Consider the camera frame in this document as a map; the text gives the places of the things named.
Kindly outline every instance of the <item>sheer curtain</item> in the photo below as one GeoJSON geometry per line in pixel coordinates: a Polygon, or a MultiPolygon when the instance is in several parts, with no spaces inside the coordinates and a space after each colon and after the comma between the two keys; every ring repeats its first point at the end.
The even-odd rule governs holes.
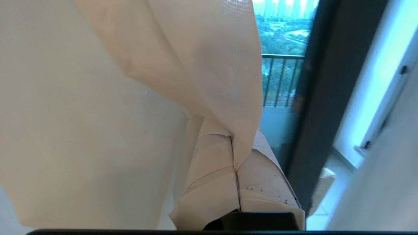
{"type": "Polygon", "coordinates": [[[23,225],[202,229],[240,209],[304,228],[257,129],[251,1],[8,0],[0,15],[0,184],[23,225]]]}

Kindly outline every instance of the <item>tied curtain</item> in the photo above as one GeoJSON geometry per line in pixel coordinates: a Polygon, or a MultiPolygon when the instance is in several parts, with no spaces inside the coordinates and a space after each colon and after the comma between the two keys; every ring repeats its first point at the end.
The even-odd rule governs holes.
{"type": "Polygon", "coordinates": [[[7,0],[0,184],[36,228],[304,211],[263,133],[248,0],[7,0]]]}

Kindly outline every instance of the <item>greenery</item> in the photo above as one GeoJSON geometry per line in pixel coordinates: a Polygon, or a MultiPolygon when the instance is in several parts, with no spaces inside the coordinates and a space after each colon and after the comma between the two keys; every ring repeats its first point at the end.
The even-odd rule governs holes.
{"type": "MultiPolygon", "coordinates": [[[[277,18],[256,16],[263,54],[304,55],[309,39],[311,21],[307,19],[277,18]]],[[[268,75],[271,59],[263,59],[263,93],[267,93],[266,105],[274,105],[276,97],[278,106],[287,103],[288,95],[293,96],[299,79],[302,61],[274,59],[267,93],[268,75]],[[280,75],[283,69],[283,80],[280,75]]]]}

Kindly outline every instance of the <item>balcony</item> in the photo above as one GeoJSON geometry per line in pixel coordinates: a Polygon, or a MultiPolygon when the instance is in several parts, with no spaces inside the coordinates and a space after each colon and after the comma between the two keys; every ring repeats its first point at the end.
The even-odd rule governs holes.
{"type": "Polygon", "coordinates": [[[289,107],[295,98],[304,56],[262,54],[263,107],[289,107]]]}

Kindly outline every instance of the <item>metal railing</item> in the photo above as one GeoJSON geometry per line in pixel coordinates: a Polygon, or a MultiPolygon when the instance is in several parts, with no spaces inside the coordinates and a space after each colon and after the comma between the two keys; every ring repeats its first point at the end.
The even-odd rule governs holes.
{"type": "Polygon", "coordinates": [[[295,97],[297,80],[305,57],[272,54],[262,54],[262,56],[263,66],[270,65],[268,75],[263,75],[263,107],[290,106],[295,97]]]}

